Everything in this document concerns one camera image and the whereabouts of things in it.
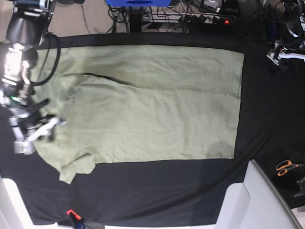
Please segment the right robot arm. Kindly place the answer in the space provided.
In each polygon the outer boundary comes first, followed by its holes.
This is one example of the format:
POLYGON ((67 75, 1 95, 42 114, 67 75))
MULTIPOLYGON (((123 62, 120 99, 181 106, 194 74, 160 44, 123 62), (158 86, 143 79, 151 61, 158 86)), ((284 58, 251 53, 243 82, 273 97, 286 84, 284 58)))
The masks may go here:
POLYGON ((61 56, 59 38, 49 33, 54 14, 54 0, 15 0, 6 39, 11 42, 5 53, 3 73, 0 77, 0 105, 12 113, 11 127, 18 143, 37 139, 54 139, 56 125, 64 122, 55 115, 43 116, 41 109, 48 99, 33 101, 34 88, 45 85, 55 74, 61 56), (45 39, 55 40, 57 54, 50 74, 40 82, 31 80, 31 70, 36 66, 36 48, 45 39))

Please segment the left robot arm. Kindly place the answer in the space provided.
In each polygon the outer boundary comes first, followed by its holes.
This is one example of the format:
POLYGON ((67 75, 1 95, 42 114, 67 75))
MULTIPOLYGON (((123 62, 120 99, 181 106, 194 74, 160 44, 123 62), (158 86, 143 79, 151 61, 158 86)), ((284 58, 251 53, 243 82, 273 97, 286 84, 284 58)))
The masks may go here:
POLYGON ((275 72, 284 72, 288 60, 305 60, 305 2, 280 0, 269 7, 267 16, 272 22, 272 48, 266 54, 275 72))

